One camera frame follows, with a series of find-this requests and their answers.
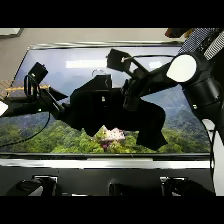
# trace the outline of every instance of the floor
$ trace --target floor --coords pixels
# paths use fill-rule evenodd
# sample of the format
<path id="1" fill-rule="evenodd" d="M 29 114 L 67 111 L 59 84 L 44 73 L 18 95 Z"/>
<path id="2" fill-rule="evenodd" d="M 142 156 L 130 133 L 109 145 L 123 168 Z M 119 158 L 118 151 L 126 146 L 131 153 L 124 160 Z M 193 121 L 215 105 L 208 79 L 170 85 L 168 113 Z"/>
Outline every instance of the floor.
<path id="1" fill-rule="evenodd" d="M 20 37 L 0 39 L 0 80 L 11 80 L 31 44 L 85 41 L 183 41 L 167 28 L 25 28 Z"/>

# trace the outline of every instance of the forest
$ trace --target forest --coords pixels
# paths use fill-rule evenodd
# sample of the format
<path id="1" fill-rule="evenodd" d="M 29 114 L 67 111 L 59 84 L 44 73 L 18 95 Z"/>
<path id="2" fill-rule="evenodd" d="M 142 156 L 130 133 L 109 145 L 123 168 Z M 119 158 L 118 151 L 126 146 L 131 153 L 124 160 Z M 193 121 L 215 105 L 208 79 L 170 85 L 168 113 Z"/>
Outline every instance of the forest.
<path id="1" fill-rule="evenodd" d="M 26 129 L 19 127 L 16 122 L 0 123 L 0 145 L 20 141 L 38 132 L 44 125 L 39 122 L 33 128 Z M 72 129 L 61 121 L 51 121 L 47 128 L 33 139 L 23 143 L 2 147 L 1 152 L 19 153 L 202 153 L 209 151 L 209 142 L 203 138 L 195 138 L 195 133 L 190 129 L 177 129 L 165 125 L 162 133 L 168 144 L 158 151 L 136 145 L 138 132 L 124 131 L 125 139 L 122 141 L 112 141 L 105 149 L 101 140 L 105 133 L 101 128 L 99 132 L 90 137 L 84 129 L 78 131 Z"/>

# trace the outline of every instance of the white wall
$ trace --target white wall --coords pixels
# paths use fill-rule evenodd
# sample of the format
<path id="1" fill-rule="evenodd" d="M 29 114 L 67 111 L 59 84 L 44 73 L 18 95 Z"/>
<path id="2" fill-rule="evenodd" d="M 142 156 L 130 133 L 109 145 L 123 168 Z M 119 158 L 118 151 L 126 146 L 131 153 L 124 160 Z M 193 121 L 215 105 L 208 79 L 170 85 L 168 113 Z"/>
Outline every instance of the white wall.
<path id="1" fill-rule="evenodd" d="M 17 34 L 20 28 L 0 28 L 0 35 Z"/>

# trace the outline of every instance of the display screen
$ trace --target display screen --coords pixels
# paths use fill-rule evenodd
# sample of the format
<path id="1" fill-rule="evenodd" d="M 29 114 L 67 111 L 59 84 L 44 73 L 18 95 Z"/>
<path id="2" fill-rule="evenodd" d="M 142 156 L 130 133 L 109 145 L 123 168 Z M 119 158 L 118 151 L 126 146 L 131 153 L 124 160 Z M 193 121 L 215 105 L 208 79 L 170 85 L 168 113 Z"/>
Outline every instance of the display screen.
<path id="1" fill-rule="evenodd" d="M 143 46 L 114 47 L 130 55 L 177 55 L 180 47 Z M 36 62 L 48 70 L 43 85 L 70 96 L 71 93 L 94 78 L 95 75 L 111 74 L 112 86 L 122 87 L 129 79 L 124 72 L 106 68 L 109 47 L 29 50 L 16 74 L 14 85 L 20 85 Z M 172 58 L 137 58 L 147 70 L 152 71 Z M 157 151 L 136 144 L 138 131 L 102 126 L 91 137 L 84 129 L 78 131 L 52 116 L 48 126 L 37 136 L 23 143 L 1 147 L 1 152 L 17 153 L 76 153 L 76 154 L 123 154 L 123 153 L 204 153 L 209 152 L 209 139 L 204 126 L 193 115 L 181 86 L 142 97 L 143 100 L 161 106 L 166 112 L 162 133 L 168 142 Z M 69 102 L 69 98 L 60 101 Z M 48 113 L 19 117 L 0 118 L 0 145 L 26 139 L 37 133 L 46 123 Z"/>

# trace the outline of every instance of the white circular joint cover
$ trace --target white circular joint cover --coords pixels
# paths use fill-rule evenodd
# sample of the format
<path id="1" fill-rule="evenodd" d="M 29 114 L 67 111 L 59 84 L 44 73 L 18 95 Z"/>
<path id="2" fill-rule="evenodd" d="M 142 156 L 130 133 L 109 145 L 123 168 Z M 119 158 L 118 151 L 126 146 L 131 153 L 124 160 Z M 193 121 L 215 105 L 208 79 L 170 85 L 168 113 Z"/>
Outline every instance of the white circular joint cover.
<path id="1" fill-rule="evenodd" d="M 180 55 L 170 65 L 167 77 L 176 82 L 187 82 L 194 76 L 196 69 L 197 63 L 191 55 Z"/>
<path id="2" fill-rule="evenodd" d="M 8 107 L 7 104 L 0 101 L 0 116 L 7 111 Z"/>

